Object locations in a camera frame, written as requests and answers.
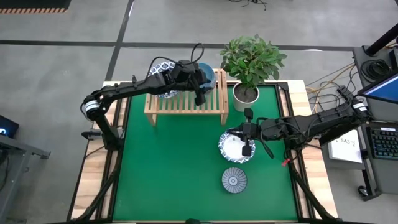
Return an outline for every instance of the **green table surface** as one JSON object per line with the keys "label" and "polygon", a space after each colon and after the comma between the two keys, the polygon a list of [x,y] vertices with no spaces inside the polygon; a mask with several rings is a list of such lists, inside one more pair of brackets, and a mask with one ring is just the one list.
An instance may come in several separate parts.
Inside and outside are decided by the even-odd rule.
{"label": "green table surface", "polygon": [[[277,118],[274,86],[261,86],[252,106],[258,116]],[[244,121],[233,108],[228,88],[229,116],[158,115],[157,126],[144,114],[145,96],[135,96],[129,114],[114,220],[296,220],[288,167],[282,166],[282,141],[268,142],[270,159],[259,142],[254,157],[244,163],[228,162],[217,143],[223,132]],[[221,183],[229,167],[242,169],[248,185],[240,194],[227,192]]]}

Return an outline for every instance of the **patterned plate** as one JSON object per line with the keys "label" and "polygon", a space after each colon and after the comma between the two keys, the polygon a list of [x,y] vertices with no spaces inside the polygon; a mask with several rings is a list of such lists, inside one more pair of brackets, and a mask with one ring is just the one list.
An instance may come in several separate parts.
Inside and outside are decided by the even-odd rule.
{"label": "patterned plate", "polygon": [[228,161],[241,164],[249,161],[254,156],[256,151],[254,141],[250,140],[249,145],[251,146],[251,156],[242,156],[242,147],[244,146],[244,142],[242,142],[239,137],[224,132],[224,134],[221,135],[220,140],[218,140],[218,149],[224,158]]}
{"label": "patterned plate", "polygon": [[[167,69],[172,70],[174,68],[174,65],[175,64],[173,62],[162,62],[160,64],[157,64],[151,68],[150,75],[153,75],[153,74],[156,74],[159,72],[163,72],[164,70],[167,70]],[[156,96],[159,98],[167,99],[167,98],[171,98],[171,97],[175,96],[177,93],[178,93],[177,90],[172,90],[168,93],[159,94]]]}
{"label": "patterned plate", "polygon": [[232,194],[242,192],[248,184],[246,174],[236,167],[226,169],[224,171],[222,181],[225,190]]}

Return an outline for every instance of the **table leg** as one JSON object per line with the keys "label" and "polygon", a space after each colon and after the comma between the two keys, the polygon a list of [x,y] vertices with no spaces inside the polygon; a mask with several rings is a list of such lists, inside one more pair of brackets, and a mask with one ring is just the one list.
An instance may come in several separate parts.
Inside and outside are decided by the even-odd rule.
{"label": "table leg", "polygon": [[225,125],[227,118],[228,118],[228,114],[221,115],[221,125]]}
{"label": "table leg", "polygon": [[152,126],[156,126],[156,114],[146,114],[148,120]]}

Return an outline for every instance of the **wooden table frame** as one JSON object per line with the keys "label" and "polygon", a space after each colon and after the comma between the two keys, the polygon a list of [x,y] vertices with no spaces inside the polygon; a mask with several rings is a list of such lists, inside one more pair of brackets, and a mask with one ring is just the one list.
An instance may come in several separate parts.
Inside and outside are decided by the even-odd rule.
{"label": "wooden table frame", "polygon": [[[104,86],[113,85],[115,83],[120,82],[104,82]],[[267,81],[266,83],[268,85],[274,85],[275,89],[279,90],[276,91],[276,93],[279,98],[279,109],[283,112],[281,116],[306,116],[312,113],[307,98],[307,92],[305,91],[305,85],[302,80]],[[111,105],[106,117],[108,120],[113,120],[115,126],[123,124],[123,127],[126,127],[128,118],[125,114],[129,113],[131,100],[132,98],[123,99],[115,101]],[[318,141],[312,141],[311,144],[318,145]],[[101,146],[103,146],[101,139],[89,141],[86,154]],[[86,210],[100,191],[100,187],[104,184],[106,177],[109,177],[109,174],[115,169],[115,164],[120,165],[122,154],[123,151],[119,153],[117,151],[109,152],[105,149],[101,149],[83,161],[67,220],[79,217]],[[337,217],[335,203],[323,163],[322,152],[314,147],[306,147],[298,158],[299,159],[295,160],[295,166],[303,177],[303,180],[310,186],[311,191],[326,210],[334,217]],[[107,219],[111,221],[113,219],[117,184],[118,176],[107,191],[103,199],[101,210],[97,209],[90,220]],[[293,180],[292,189],[295,195],[298,217],[320,218],[318,213],[314,212],[312,206],[308,203],[301,188]]]}

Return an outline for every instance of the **potted plant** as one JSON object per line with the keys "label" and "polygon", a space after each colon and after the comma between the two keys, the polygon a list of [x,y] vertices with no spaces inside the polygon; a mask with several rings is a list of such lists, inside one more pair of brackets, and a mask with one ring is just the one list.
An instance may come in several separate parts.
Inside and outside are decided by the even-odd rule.
{"label": "potted plant", "polygon": [[237,111],[244,111],[259,98],[259,82],[273,77],[279,79],[278,69],[287,56],[279,53],[278,47],[260,38],[252,37],[233,39],[220,52],[223,55],[221,68],[240,82],[233,88],[233,105]]}

